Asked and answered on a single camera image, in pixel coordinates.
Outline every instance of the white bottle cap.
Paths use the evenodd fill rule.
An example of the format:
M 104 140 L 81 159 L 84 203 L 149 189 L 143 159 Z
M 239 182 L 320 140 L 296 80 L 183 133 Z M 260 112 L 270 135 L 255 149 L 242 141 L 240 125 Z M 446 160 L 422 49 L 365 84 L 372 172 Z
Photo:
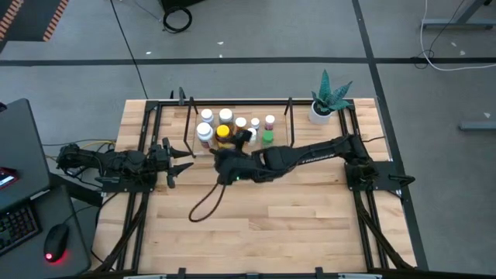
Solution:
M 246 126 L 246 119 L 244 117 L 238 117 L 236 119 L 236 126 L 238 126 L 238 127 Z
M 211 130 L 212 127 L 205 122 L 198 124 L 198 127 L 196 127 L 196 132 L 198 133 L 198 135 L 202 135 L 202 136 L 207 136 Z
M 255 130 L 255 128 L 248 128 L 248 131 L 251 132 L 251 138 L 255 137 L 255 139 L 256 139 L 257 131 Z
M 272 124 L 274 121 L 276 121 L 276 118 L 273 115 L 265 116 L 265 123 Z
M 258 127 L 260 125 L 260 120 L 258 118 L 251 119 L 251 125 Z
M 208 108 L 207 108 L 207 109 L 202 110 L 202 111 L 201 111 L 201 113 L 202 113 L 202 114 L 201 114 L 201 117 L 202 117 L 203 119 L 210 119 L 211 117 L 213 117 L 212 110 L 210 110 L 210 109 L 208 109 Z
M 219 112 L 219 117 L 220 119 L 224 119 L 224 120 L 230 120 L 232 119 L 233 117 L 233 112 L 231 112 L 230 109 L 228 108 L 224 108 L 224 109 L 221 109 L 220 112 Z

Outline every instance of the keyboard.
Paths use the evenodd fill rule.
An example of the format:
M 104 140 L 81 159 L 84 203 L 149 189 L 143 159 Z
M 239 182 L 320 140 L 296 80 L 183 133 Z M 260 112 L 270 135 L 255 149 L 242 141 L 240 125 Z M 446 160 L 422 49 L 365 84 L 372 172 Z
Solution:
M 30 203 L 0 213 L 0 256 L 40 232 Z

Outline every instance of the white cable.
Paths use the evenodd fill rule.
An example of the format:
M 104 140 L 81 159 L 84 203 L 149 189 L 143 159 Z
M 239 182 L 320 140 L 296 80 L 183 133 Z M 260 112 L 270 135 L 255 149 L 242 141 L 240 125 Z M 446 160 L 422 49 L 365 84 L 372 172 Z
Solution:
M 492 64 L 492 65 L 486 65 L 486 66 L 476 66 L 476 67 L 460 67 L 460 68 L 453 68 L 453 69 L 442 69 L 440 67 L 436 67 L 432 62 L 431 60 L 427 57 L 427 55 L 425 54 L 425 50 L 424 50 L 424 42 L 422 40 L 422 37 L 423 37 L 423 29 L 424 29 L 424 21 L 425 21 L 425 17 L 427 16 L 427 0 L 425 0 L 425 11 L 424 11 L 424 18 L 422 19 L 422 25 L 420 26 L 420 47 L 422 48 L 422 53 L 424 54 L 424 57 L 426 58 L 427 62 L 429 62 L 429 64 L 436 70 L 439 70 L 439 71 L 460 71 L 460 70 L 470 70 L 470 69 L 485 69 L 485 68 L 489 68 L 489 67 L 496 67 L 496 64 Z

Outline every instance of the small bottle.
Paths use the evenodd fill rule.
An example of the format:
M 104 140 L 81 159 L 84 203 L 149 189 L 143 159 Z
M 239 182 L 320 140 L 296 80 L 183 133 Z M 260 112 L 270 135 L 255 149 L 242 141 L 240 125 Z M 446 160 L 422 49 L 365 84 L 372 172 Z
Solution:
M 208 123 L 211 127 L 214 126 L 214 114 L 210 109 L 204 109 L 201 111 L 201 120 L 205 123 Z
M 251 127 L 258 131 L 260 120 L 258 118 L 251 119 Z
M 275 121 L 276 118 L 273 115 L 267 115 L 265 117 L 265 130 L 272 131 L 272 129 L 274 128 Z
M 196 127 L 196 133 L 203 148 L 213 148 L 214 146 L 214 129 L 207 123 L 202 122 Z
M 217 127 L 217 133 L 215 134 L 215 138 L 217 139 L 217 144 L 219 148 L 233 148 L 234 145 L 229 142 L 229 138 L 231 136 L 231 131 L 227 125 L 220 125 Z
M 251 132 L 251 137 L 248 145 L 254 146 L 257 143 L 257 131 L 255 130 L 255 128 L 248 128 L 248 131 Z
M 230 132 L 232 132 L 234 128 L 232 113 L 233 112 L 228 108 L 221 109 L 219 112 L 219 125 L 227 125 Z
M 236 131 L 234 133 L 246 129 L 246 119 L 244 117 L 238 117 L 234 123 L 236 124 Z
M 274 132 L 270 130 L 263 131 L 263 136 L 262 136 L 263 148 L 268 148 L 272 146 L 273 141 L 274 141 Z

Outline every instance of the green bottle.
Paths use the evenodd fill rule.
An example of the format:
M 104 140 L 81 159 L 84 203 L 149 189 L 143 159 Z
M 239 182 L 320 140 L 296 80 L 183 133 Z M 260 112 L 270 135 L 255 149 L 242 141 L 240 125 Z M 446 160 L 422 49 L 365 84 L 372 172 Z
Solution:
M 262 136 L 262 146 L 263 148 L 268 148 L 272 146 L 272 142 L 274 141 L 274 132 L 273 131 L 263 131 Z

